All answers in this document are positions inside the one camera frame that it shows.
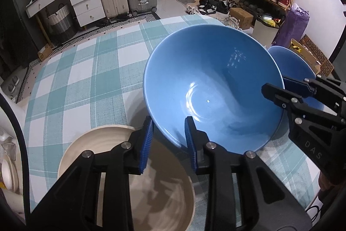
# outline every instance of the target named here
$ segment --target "purple bag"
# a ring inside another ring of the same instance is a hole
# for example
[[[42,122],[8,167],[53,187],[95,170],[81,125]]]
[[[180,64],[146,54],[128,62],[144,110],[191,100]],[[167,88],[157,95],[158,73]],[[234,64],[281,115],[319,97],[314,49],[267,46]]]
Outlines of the purple bag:
[[[287,12],[286,20],[279,28],[272,45],[290,47],[291,39],[299,41],[309,23],[309,12],[293,4]]]

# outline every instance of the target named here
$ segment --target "table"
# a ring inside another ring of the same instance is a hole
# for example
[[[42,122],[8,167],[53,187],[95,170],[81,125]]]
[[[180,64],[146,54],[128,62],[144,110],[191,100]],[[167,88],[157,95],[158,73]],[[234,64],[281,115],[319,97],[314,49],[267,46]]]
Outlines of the table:
[[[202,15],[138,24],[86,40],[44,65],[32,89],[24,127],[31,209],[53,186],[65,150],[82,133],[105,124],[142,125],[148,113],[142,86],[149,55],[167,35],[201,23],[222,25]],[[187,155],[160,132],[155,138],[174,150],[191,176],[196,212],[190,230],[204,230],[207,177],[193,175]],[[278,130],[258,155],[306,207],[319,190],[318,170],[288,139],[287,128]]]

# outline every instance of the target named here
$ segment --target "tablecloth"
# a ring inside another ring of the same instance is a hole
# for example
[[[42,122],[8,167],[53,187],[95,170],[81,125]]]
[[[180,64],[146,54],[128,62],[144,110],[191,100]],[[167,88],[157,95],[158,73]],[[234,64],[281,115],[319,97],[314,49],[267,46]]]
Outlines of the tablecloth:
[[[82,133],[105,124],[141,126],[147,115],[142,83],[149,55],[169,34],[201,23],[222,25],[202,15],[138,24],[86,40],[43,66],[32,89],[24,127],[31,209],[53,186],[65,150]],[[170,146],[159,132],[155,138]],[[208,179],[194,176],[186,154],[171,149],[191,175],[196,192],[190,230],[203,230]],[[318,170],[288,139],[287,129],[258,154],[306,207],[318,190]]]

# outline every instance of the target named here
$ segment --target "brown box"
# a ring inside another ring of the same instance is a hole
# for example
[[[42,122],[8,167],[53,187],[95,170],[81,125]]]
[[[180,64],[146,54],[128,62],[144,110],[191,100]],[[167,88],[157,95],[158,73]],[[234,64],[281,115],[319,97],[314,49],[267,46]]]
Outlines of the brown box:
[[[307,36],[304,35],[302,39],[299,41],[302,45],[305,45],[307,49],[311,51],[311,53],[315,56],[318,62],[321,63],[321,75],[328,77],[330,73],[334,70],[334,66],[328,60],[326,55],[317,47],[316,44]]]
[[[311,54],[303,45],[297,42],[295,39],[291,39],[290,50],[298,54],[304,61],[310,66],[315,75],[321,72],[320,64],[317,62],[314,55]]]
[[[41,48],[41,50],[37,54],[41,62],[43,62],[46,58],[48,58],[49,55],[51,55],[51,53],[51,47],[49,46],[49,44],[46,44],[44,47]]]
[[[253,16],[247,11],[241,8],[231,8],[229,10],[229,16],[234,17],[237,20],[240,20],[239,27],[242,30],[247,30],[251,27]]]

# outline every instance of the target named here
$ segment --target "metal screw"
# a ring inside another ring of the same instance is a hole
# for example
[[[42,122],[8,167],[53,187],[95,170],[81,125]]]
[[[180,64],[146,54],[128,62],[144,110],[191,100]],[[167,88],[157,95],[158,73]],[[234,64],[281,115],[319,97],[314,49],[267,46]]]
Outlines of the metal screw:
[[[92,155],[92,152],[91,152],[90,150],[85,150],[85,151],[82,153],[82,157],[83,157],[83,158],[89,158],[91,155]]]
[[[247,152],[245,153],[245,155],[246,155],[248,158],[255,158],[256,153],[253,152],[253,151],[247,151]]]
[[[296,124],[302,124],[303,120],[301,118],[296,118],[295,123]]]
[[[209,148],[209,149],[215,149],[216,148],[216,144],[214,142],[208,142],[206,144],[206,146]]]
[[[122,142],[122,147],[124,149],[130,149],[131,148],[131,143],[130,142]]]

